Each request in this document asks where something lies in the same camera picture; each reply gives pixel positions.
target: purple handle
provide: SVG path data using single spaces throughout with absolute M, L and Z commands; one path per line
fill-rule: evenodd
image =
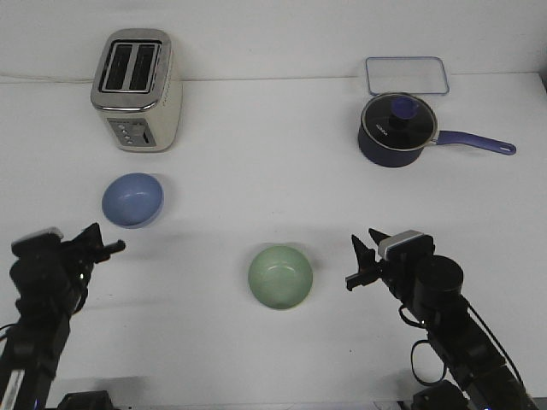
M 488 149 L 504 155 L 514 155 L 516 147 L 511 143 L 484 138 L 474 134 L 459 131 L 441 131 L 437 137 L 437 145 L 466 144 L 473 147 Z

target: white table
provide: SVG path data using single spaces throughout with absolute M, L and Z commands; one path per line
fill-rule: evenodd
M 450 80 L 441 128 L 509 141 L 516 155 L 431 147 L 408 167 L 378 167 L 356 144 L 359 79 L 185 83 L 177 141 L 159 154 L 115 148 L 90 85 L 0 85 L 0 323 L 18 318 L 11 241 L 47 226 L 72 238 L 98 221 L 105 243 L 127 242 L 94 271 L 50 406 L 95 389 L 141 406 L 410 398 L 421 390 L 410 347 L 424 332 L 401 322 L 381 282 L 345 289 L 350 234 L 370 246 L 369 227 L 433 235 L 529 393 L 547 395 L 547 95 L 536 74 Z M 130 172 L 165 190 L 143 229 L 101 211 L 105 188 Z M 262 306 L 246 283 L 269 243 L 296 246 L 315 270 L 288 311 Z M 441 365 L 424 354 L 421 369 L 434 377 Z

